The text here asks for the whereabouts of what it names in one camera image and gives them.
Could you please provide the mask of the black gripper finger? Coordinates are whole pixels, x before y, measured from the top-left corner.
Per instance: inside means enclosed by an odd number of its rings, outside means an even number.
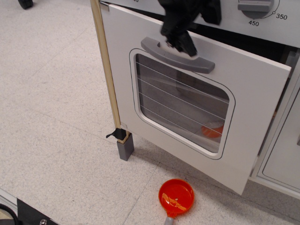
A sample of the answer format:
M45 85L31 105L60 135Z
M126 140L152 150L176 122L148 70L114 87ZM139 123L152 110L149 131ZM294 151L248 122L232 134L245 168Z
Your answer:
M197 55L197 49L187 31L181 34L169 34L166 38L167 44L170 47L175 48L178 52L184 52L190 57Z

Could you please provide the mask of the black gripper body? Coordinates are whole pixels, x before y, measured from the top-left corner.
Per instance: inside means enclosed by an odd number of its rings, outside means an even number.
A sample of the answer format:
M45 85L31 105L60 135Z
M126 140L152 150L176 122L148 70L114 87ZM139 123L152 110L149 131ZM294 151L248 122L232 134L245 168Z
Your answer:
M165 10L161 34L181 35L200 15L205 22L219 25L222 20L219 0L160 0Z

